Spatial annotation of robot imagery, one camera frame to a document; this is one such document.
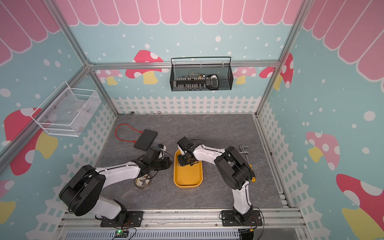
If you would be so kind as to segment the yellow plastic storage box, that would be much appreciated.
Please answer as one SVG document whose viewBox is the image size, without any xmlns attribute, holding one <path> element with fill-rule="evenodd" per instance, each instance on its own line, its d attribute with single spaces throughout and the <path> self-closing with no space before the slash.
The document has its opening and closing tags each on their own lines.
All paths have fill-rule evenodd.
<svg viewBox="0 0 384 240">
<path fill-rule="evenodd" d="M 181 155 L 180 150 L 175 152 L 174 157 L 174 183 L 181 189 L 197 188 L 203 182 L 203 165 L 201 162 L 193 166 L 187 165 L 181 167 L 178 156 Z"/>
</svg>

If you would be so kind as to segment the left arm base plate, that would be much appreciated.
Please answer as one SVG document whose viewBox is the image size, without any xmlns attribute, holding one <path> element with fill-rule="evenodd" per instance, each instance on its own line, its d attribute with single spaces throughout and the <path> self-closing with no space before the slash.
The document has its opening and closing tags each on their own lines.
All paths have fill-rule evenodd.
<svg viewBox="0 0 384 240">
<path fill-rule="evenodd" d="M 143 220 L 143 211 L 122 211 L 113 220 L 102 218 L 100 227 L 102 228 L 116 228 L 125 229 L 128 227 L 140 227 Z"/>
</svg>

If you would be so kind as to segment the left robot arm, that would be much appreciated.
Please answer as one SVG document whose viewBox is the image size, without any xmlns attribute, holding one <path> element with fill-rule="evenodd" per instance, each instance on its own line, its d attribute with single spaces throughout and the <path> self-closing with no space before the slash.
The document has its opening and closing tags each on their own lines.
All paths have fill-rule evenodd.
<svg viewBox="0 0 384 240">
<path fill-rule="evenodd" d="M 160 144 L 122 165 L 105 168 L 85 165 L 63 187 L 59 198 L 78 217 L 92 213 L 103 219 L 121 222 L 127 215 L 126 208 L 118 201 L 102 197 L 102 190 L 125 180 L 150 181 L 151 171 L 167 170 L 172 165 L 170 158 L 165 156 L 166 150 L 166 146 Z"/>
</svg>

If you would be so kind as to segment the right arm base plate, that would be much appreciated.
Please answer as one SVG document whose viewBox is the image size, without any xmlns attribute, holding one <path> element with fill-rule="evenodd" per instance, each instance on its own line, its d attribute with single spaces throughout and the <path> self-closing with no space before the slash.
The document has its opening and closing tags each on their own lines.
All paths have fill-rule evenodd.
<svg viewBox="0 0 384 240">
<path fill-rule="evenodd" d="M 250 209 L 244 215 L 236 210 L 223 210 L 219 214 L 219 219 L 224 227 L 259 227 L 263 225 L 260 211 Z"/>
</svg>

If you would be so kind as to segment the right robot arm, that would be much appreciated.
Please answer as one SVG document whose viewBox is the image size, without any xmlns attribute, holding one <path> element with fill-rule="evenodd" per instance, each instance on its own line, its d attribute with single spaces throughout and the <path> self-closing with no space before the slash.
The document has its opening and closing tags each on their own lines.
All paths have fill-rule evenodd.
<svg viewBox="0 0 384 240">
<path fill-rule="evenodd" d="M 250 201 L 249 184 L 256 181 L 255 173 L 241 154 L 232 146 L 226 149 L 194 144 L 186 137 L 178 141 L 180 166 L 192 166 L 197 162 L 207 162 L 217 167 L 224 182 L 232 189 L 234 197 L 233 214 L 243 225 L 251 218 L 253 205 Z"/>
</svg>

